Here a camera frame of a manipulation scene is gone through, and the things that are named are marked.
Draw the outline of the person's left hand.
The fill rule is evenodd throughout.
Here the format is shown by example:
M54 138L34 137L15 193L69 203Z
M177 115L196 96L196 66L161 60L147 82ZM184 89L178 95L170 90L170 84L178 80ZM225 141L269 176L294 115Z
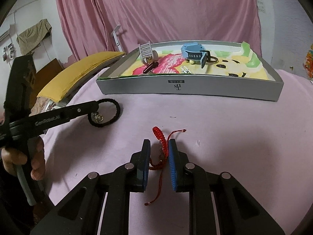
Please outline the person's left hand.
M31 160L31 177L33 180L43 180L46 172L44 142L39 136L36 138L36 153ZM11 175L16 175L15 167L17 165L25 165L27 163L27 156L15 149L1 149L1 159L3 161L4 169Z

